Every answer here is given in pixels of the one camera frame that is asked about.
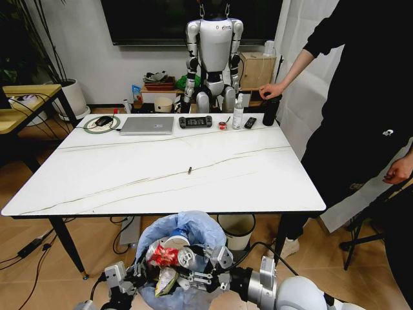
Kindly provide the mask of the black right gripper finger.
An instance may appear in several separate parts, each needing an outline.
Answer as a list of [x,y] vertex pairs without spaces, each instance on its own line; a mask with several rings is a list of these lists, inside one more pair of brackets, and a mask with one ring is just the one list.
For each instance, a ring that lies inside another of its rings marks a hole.
[[209,245],[206,245],[206,247],[200,245],[186,245],[184,248],[190,249],[196,256],[199,257],[198,260],[202,260],[204,262],[216,261],[215,249]]
[[213,276],[208,273],[200,273],[196,271],[190,271],[188,275],[179,275],[179,286],[184,290],[191,288],[199,290],[207,290],[212,285]]

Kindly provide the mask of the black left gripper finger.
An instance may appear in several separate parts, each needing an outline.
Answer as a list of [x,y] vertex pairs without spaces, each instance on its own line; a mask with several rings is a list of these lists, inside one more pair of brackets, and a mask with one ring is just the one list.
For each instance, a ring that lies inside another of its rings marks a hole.
[[151,287],[154,281],[152,279],[148,279],[145,276],[134,276],[132,283],[136,289],[140,289],[142,287]]
[[133,276],[136,278],[146,278],[145,255],[135,257],[133,262]]

